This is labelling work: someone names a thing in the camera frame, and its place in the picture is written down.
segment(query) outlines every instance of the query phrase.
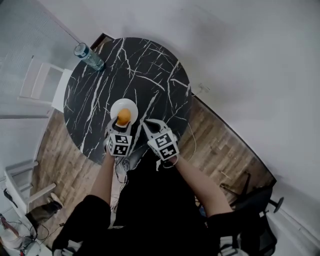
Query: black baseboard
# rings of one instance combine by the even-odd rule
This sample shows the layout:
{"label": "black baseboard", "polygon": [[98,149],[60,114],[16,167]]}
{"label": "black baseboard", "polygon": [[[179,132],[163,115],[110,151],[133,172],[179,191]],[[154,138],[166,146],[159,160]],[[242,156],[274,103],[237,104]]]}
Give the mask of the black baseboard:
{"label": "black baseboard", "polygon": [[106,39],[106,38],[109,38],[109,39],[111,39],[111,40],[114,40],[114,38],[106,35],[105,33],[102,33],[102,34],[97,38],[97,40],[94,41],[94,43],[91,45],[90,48],[91,48],[91,49],[97,48],[97,47],[101,44],[101,42],[102,42],[104,39]]}
{"label": "black baseboard", "polygon": [[226,125],[226,126],[239,138],[239,140],[241,140],[241,141],[245,144],[245,146],[246,146],[248,149],[251,150],[251,152],[254,154],[254,156],[262,163],[262,165],[264,166],[264,168],[267,169],[267,171],[268,171],[268,172],[272,175],[272,177],[274,178],[274,180],[273,180],[272,183],[270,184],[270,186],[273,187],[273,186],[276,184],[277,180],[276,180],[275,176],[272,174],[272,172],[269,170],[269,168],[265,165],[265,163],[264,163],[264,162],[260,159],[260,157],[256,154],[256,152],[254,152],[254,151],[252,150],[252,148],[235,132],[235,130],[230,127],[230,125],[228,125],[216,112],[214,112],[210,107],[208,107],[207,104],[205,104],[205,103],[204,103],[201,99],[199,99],[196,95],[192,94],[192,96],[193,96],[194,98],[196,98],[199,102],[201,102],[201,104],[203,104],[204,106],[206,106],[206,108],[207,108],[210,112],[212,112],[217,118],[219,118],[220,121],[223,122],[224,125]]}

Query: orange fruit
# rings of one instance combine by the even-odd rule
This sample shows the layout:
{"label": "orange fruit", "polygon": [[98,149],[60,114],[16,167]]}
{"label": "orange fruit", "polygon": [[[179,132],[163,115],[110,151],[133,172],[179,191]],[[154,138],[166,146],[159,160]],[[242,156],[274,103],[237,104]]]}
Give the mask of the orange fruit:
{"label": "orange fruit", "polygon": [[125,126],[131,120],[131,112],[127,108],[123,108],[118,113],[118,120],[116,123],[120,126]]}

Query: marble tabletop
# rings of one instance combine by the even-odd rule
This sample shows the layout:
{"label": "marble tabletop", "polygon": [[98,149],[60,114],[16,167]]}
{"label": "marble tabletop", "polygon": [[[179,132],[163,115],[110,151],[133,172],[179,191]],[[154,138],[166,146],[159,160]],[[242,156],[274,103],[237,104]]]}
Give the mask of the marble tabletop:
{"label": "marble tabletop", "polygon": [[121,98],[134,101],[139,111],[131,129],[131,156],[140,158],[149,148],[144,119],[164,120],[178,139],[183,135],[192,95],[186,71],[169,50],[151,40],[126,37],[106,42],[95,52],[105,70],[95,71],[81,61],[64,95],[67,130],[85,156],[102,163],[110,109]]}

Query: blue transparent bottle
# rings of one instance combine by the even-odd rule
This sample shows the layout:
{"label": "blue transparent bottle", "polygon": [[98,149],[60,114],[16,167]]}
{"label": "blue transparent bottle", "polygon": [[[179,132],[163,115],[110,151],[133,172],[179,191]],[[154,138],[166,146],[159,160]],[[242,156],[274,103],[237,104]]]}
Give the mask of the blue transparent bottle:
{"label": "blue transparent bottle", "polygon": [[105,67],[104,61],[91,50],[84,42],[79,43],[74,48],[74,55],[87,63],[94,70],[101,71]]}

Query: white plate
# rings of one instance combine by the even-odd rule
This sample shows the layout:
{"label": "white plate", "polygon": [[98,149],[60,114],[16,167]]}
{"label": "white plate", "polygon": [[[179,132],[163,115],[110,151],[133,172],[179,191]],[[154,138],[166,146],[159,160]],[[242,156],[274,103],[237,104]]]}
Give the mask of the white plate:
{"label": "white plate", "polygon": [[131,112],[131,119],[130,122],[133,125],[135,123],[135,121],[137,121],[138,118],[138,107],[137,105],[128,98],[121,98],[118,99],[111,107],[110,109],[110,117],[115,118],[118,113],[120,112],[120,110],[122,109],[128,109]]}

